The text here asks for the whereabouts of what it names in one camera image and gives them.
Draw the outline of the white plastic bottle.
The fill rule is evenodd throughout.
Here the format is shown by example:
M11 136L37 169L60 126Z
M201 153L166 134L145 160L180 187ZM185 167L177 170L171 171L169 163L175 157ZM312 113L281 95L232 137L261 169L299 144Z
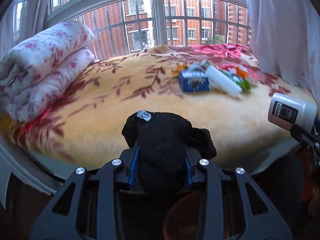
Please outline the white plastic bottle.
M268 109L268 121L287 131L297 125L311 133L315 124L317 106L290 96L274 93Z

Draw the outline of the black sock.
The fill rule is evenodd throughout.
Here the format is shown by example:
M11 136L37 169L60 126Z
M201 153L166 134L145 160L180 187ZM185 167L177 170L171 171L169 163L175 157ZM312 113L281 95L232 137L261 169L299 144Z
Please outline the black sock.
M216 148L206 128L193 127L180 115L138 111L122 130L129 147L139 146L138 181L147 193L176 192L187 182L186 148L213 159Z

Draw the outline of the orange plastic trash bucket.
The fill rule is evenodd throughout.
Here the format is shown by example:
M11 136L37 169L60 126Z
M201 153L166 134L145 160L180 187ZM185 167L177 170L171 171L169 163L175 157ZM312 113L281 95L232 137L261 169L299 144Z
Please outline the orange plastic trash bucket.
M169 211L164 225L165 239L195 239L199 227L200 207L203 193L195 191L180 199ZM229 193L222 197L223 203L223 238L238 235L244 229L243 222L238 221L236 203Z

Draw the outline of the green orange snack wrapper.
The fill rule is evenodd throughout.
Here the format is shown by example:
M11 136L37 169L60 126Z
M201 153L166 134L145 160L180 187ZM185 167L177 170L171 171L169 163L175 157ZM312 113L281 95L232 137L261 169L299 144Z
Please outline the green orange snack wrapper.
M240 86L244 92L247 92L251 89L249 82L238 74L235 67L223 67L220 68L219 71L232 80L235 84Z

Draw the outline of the yellow floral plush blanket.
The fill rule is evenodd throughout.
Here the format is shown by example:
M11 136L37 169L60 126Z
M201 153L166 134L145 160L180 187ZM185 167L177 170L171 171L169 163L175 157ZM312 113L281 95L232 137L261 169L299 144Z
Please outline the yellow floral plush blanket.
M224 70L244 67L257 85L237 99L217 90L182 92L173 78L178 67L204 60ZM131 114L141 109L171 112L210 131L218 165L256 168L265 149L290 135L267 119L276 92L314 103L308 90L262 73L248 47L162 45L91 65L39 119L20 124L5 115L1 131L32 152L96 168L127 148L121 131Z

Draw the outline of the white tube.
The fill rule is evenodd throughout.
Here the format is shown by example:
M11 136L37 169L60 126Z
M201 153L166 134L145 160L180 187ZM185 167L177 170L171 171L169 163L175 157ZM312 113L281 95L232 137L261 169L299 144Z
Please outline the white tube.
M211 87L223 90L233 98L239 97L239 94L242 92L242 88L214 67L209 61L202 61L201 67L205 70L204 73L208 78Z

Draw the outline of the white sheer right curtain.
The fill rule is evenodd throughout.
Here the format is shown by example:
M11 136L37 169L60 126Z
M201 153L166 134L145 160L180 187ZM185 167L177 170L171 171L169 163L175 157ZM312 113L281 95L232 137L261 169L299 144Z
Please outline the white sheer right curtain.
M251 48L262 72L319 101L319 14L310 0L246 0Z

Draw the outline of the white sheer curtain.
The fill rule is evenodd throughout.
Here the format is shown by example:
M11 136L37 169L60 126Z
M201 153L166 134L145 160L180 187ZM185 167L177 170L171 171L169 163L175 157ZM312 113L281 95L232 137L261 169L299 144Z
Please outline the white sheer curtain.
M310 0L246 0L251 48L262 72L319 101L319 14Z
M13 0L1 19L1 56L43 30L49 0Z

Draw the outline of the blue cardboard box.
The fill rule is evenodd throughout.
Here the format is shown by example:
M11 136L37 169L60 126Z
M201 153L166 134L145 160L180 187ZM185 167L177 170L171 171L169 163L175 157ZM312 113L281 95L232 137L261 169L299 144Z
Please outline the blue cardboard box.
M200 70L200 68L180 71L178 84L184 93L206 92L210 90L208 77L206 77L204 70Z

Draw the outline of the orange toy dinosaur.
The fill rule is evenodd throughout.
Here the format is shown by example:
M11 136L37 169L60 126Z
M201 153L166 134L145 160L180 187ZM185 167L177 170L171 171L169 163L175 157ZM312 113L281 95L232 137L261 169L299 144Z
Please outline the orange toy dinosaur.
M176 63L176 67L171 70L171 74L173 78L179 76L180 72L188 69L188 64L186 62Z

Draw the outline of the folded pink floral quilt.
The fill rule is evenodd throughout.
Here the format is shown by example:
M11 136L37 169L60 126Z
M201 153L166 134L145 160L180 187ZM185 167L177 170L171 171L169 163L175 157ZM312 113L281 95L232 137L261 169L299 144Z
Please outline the folded pink floral quilt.
M1 112L29 122L48 110L95 58L94 34L77 21L58 23L1 58Z

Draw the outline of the white sheer left curtain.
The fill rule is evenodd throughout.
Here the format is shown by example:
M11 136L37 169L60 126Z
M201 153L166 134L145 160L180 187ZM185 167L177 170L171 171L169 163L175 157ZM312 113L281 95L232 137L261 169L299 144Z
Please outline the white sheer left curtain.
M13 0L1 19L1 56L43 30L49 0Z

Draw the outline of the window with metal grille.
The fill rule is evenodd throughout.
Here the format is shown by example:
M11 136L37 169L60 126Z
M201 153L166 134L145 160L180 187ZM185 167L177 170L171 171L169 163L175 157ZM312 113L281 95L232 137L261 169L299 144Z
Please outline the window with metal grille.
M70 1L49 0L48 14ZM96 60L123 56L162 43L174 47L208 44L250 46L247 8L225 0L121 0L104 2L71 19L94 34Z

